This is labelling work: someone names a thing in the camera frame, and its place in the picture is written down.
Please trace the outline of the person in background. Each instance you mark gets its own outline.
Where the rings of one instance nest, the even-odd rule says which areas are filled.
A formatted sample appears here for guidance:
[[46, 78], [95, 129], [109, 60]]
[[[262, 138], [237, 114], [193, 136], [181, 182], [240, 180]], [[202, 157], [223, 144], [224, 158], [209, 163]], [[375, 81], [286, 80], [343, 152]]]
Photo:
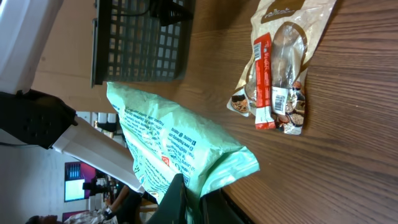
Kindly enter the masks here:
[[128, 224], [136, 222], [136, 212], [142, 202], [142, 195], [124, 185], [114, 202], [102, 209], [81, 212], [70, 216], [64, 222], [56, 215], [33, 216], [26, 224]]

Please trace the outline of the beige brown snack pouch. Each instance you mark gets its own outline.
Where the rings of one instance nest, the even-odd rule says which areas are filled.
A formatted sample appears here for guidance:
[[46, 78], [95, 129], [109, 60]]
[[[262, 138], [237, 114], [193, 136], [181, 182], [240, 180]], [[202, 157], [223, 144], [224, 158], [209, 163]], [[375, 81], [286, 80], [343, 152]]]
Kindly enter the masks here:
[[228, 101], [229, 110], [256, 120], [254, 41], [271, 35], [272, 117], [285, 134], [299, 135], [305, 121], [305, 78], [335, 0], [261, 0], [251, 18], [252, 55]]

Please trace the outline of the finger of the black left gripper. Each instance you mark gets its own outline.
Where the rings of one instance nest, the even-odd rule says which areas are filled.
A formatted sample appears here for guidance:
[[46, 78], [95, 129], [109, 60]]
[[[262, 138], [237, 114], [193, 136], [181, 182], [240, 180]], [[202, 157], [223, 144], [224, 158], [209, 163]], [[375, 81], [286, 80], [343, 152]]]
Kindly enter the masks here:
[[149, 14], [159, 20], [161, 26], [193, 19], [193, 14], [172, 0], [150, 0]]

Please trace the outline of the background computer monitor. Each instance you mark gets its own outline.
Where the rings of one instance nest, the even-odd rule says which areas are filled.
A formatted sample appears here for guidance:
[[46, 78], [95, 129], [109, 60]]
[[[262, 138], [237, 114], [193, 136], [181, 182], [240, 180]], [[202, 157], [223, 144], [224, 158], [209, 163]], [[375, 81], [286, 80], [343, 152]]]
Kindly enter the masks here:
[[84, 162], [65, 163], [64, 202], [88, 199], [89, 190], [83, 190], [85, 182], [91, 182], [96, 169]]

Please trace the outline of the red snack bar packet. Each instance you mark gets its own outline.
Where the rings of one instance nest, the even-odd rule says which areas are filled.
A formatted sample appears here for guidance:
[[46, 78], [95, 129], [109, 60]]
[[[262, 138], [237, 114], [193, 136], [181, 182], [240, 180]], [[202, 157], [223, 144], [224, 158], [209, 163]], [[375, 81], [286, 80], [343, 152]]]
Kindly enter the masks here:
[[256, 70], [256, 129], [275, 129], [271, 97], [271, 35], [266, 33], [254, 41]]

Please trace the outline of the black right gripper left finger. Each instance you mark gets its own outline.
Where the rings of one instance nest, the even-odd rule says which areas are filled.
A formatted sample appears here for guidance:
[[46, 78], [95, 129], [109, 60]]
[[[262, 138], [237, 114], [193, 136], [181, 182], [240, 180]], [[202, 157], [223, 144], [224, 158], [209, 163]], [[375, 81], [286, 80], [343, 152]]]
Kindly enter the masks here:
[[187, 191], [183, 174], [176, 174], [147, 224], [186, 224]]

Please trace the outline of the grey plastic mesh basket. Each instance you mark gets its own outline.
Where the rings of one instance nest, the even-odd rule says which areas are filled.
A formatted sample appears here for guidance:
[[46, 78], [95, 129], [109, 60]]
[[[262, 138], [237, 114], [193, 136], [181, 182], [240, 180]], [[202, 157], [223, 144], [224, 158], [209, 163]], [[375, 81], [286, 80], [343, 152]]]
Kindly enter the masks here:
[[[172, 0], [192, 14], [195, 0]], [[161, 26], [150, 0], [96, 0], [90, 85], [184, 78], [193, 20]]]

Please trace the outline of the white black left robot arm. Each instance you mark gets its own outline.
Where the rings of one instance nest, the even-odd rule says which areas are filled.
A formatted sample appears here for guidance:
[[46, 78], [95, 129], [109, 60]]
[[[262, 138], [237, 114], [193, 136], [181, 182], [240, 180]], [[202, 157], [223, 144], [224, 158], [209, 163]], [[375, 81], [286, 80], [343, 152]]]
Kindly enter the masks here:
[[[124, 148], [60, 98], [32, 89], [61, 1], [1, 2], [1, 129], [73, 156], [143, 192]], [[91, 85], [167, 82], [185, 73], [192, 1], [96, 1]]]

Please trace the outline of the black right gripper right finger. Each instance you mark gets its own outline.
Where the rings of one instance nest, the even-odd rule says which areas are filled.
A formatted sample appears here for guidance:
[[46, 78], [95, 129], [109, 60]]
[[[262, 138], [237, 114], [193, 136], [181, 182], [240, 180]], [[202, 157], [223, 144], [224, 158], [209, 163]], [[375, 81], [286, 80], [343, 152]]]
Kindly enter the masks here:
[[200, 209], [204, 224], [254, 224], [223, 189], [204, 195]]

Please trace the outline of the teal orange snack packet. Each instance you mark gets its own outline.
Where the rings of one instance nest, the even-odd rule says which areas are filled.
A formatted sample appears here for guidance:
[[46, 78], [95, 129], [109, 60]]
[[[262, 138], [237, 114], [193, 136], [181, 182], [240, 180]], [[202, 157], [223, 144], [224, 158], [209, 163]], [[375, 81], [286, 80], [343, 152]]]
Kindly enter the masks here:
[[106, 95], [118, 112], [134, 174], [158, 202], [182, 174], [188, 210], [196, 213], [202, 196], [259, 170], [246, 146], [178, 103], [115, 82]]

